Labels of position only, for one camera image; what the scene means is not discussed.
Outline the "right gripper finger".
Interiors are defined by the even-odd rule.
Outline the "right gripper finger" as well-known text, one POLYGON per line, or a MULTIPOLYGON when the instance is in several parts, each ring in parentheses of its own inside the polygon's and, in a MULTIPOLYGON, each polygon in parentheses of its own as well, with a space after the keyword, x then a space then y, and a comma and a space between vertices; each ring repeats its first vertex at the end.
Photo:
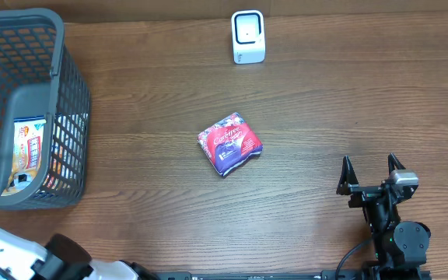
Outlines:
POLYGON ((341 176, 336 194, 351 194, 354 187, 359 187, 359 182, 349 157, 345 156, 342 161, 341 176))
POLYGON ((405 170, 404 165, 399 161, 399 159, 393 154, 388 155, 388 173, 392 174, 395 170, 405 170))

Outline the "red purple Carefree pack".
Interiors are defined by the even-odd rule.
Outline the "red purple Carefree pack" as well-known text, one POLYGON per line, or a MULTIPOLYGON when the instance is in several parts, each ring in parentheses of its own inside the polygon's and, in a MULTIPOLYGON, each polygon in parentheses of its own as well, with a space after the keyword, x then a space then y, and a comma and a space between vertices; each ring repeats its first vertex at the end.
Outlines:
POLYGON ((261 140, 237 112, 200 132, 198 144, 222 177, 263 150, 261 140))

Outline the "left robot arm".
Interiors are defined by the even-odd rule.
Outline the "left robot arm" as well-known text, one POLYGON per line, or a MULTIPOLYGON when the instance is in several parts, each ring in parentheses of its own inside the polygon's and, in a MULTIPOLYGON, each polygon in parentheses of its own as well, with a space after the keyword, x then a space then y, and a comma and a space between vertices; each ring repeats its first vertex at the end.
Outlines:
POLYGON ((76 242, 53 235, 45 246, 0 228, 0 280, 156 280, 135 262, 94 260, 76 242))

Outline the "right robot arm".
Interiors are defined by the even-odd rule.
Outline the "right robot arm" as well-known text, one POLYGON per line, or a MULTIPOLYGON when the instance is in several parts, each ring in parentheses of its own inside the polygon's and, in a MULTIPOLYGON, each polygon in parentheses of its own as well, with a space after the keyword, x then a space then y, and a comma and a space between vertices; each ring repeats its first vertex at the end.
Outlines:
POLYGON ((353 247, 340 260, 334 279, 430 279, 422 271, 427 261, 431 230, 422 222, 402 221, 397 205, 412 198, 418 189, 418 175, 404 167, 391 153, 388 178, 376 186, 359 184, 351 160, 343 158, 336 193, 350 197, 350 208, 361 208, 371 237, 353 247), (375 249, 375 260, 365 262, 358 271, 344 271, 345 262, 368 244, 375 249))

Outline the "white barcode scanner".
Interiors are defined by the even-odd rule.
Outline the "white barcode scanner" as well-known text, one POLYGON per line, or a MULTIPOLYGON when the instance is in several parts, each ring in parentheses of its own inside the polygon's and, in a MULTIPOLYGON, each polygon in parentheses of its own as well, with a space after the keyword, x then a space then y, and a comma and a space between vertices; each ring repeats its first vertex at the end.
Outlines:
POLYGON ((258 10, 242 10, 232 15, 233 60, 237 65, 261 63, 265 59, 264 28, 264 16, 258 10))

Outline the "grey plastic shopping basket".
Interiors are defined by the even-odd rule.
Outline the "grey plastic shopping basket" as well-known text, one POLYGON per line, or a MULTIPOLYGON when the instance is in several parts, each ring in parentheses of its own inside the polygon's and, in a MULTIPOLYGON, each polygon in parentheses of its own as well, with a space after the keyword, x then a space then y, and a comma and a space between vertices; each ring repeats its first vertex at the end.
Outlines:
POLYGON ((86 182, 91 98, 49 9, 0 11, 0 209, 76 204, 86 182), (40 169, 24 190, 2 196, 12 170, 14 120, 44 116, 40 169))

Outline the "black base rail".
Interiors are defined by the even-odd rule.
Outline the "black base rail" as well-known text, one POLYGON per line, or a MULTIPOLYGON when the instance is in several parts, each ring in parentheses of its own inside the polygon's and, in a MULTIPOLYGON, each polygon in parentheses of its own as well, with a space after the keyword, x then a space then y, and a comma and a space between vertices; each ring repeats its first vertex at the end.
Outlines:
POLYGON ((382 273, 381 276, 364 276, 360 270, 341 270, 335 277, 335 270, 323 270, 316 273, 228 273, 228 274, 191 274, 190 272, 171 271, 156 272, 160 280, 362 280, 362 279, 425 279, 432 277, 429 271, 422 271, 422 276, 404 272, 382 273))

